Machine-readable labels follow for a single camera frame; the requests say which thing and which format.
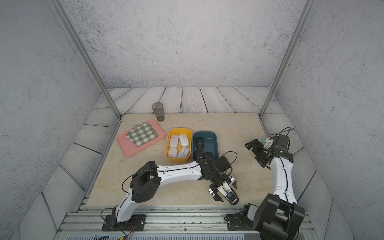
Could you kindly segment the black mouse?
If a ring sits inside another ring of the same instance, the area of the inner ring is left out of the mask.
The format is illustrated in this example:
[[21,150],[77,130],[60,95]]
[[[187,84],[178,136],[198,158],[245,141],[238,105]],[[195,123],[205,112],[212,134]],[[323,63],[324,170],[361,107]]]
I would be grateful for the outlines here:
[[214,155],[211,152],[205,152],[204,158],[207,160],[214,160],[215,159]]
[[202,150],[205,147],[205,141],[202,137],[195,138],[195,146],[198,150]]
[[204,156],[204,152],[202,150],[196,150],[194,152],[194,160],[197,161],[197,160],[200,160],[200,159],[204,159],[205,156]]

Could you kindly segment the white mouse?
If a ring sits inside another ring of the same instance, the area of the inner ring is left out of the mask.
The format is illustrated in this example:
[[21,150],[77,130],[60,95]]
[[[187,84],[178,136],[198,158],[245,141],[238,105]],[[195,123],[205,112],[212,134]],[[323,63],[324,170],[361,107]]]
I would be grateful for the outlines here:
[[168,157],[172,158],[172,159],[177,158],[178,157],[178,149],[177,148],[169,148]]
[[177,148],[178,144],[179,144],[179,135],[172,135],[170,137],[170,143],[169,143],[170,148]]
[[186,134],[180,134],[179,135],[179,144],[182,147],[188,147],[190,144],[190,140]]
[[181,150],[178,153],[177,158],[178,159],[185,159],[190,155],[190,148],[189,147],[182,147]]

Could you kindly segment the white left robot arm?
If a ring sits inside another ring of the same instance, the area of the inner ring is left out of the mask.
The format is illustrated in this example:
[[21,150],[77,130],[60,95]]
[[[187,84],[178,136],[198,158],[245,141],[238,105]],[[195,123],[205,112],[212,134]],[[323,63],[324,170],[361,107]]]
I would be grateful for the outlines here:
[[129,221],[140,203],[151,200],[160,187],[183,181],[209,181],[209,193],[215,201],[227,200],[231,205],[237,205],[237,181],[226,173],[228,169],[231,170],[232,165],[225,157],[216,160],[198,158],[192,163],[177,166],[161,166],[149,161],[129,176],[132,179],[130,188],[124,190],[127,195],[115,208],[115,220],[117,223]]

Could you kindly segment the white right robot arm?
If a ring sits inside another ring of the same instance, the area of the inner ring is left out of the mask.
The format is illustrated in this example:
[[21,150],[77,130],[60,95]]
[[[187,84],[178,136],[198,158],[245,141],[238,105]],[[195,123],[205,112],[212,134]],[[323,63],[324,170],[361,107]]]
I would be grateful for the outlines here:
[[256,210],[248,208],[247,218],[261,240],[295,240],[305,217],[304,208],[298,206],[293,190],[293,154],[289,152],[290,138],[280,134],[254,139],[245,144],[255,154],[263,168],[272,171],[271,193],[267,194]]

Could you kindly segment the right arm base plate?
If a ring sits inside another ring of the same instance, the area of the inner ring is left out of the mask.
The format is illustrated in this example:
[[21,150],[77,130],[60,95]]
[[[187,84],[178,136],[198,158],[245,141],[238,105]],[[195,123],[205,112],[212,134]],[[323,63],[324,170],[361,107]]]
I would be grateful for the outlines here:
[[229,231],[254,231],[253,223],[257,206],[245,205],[243,209],[234,214],[227,214],[224,218]]

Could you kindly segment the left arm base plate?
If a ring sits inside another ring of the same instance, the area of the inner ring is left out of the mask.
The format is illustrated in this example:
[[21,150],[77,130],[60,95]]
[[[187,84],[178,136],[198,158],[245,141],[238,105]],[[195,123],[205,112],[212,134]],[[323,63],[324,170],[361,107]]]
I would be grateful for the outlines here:
[[106,215],[101,230],[103,232],[142,232],[146,223],[146,215],[132,215],[128,221],[118,223],[116,209],[112,209],[110,215]]

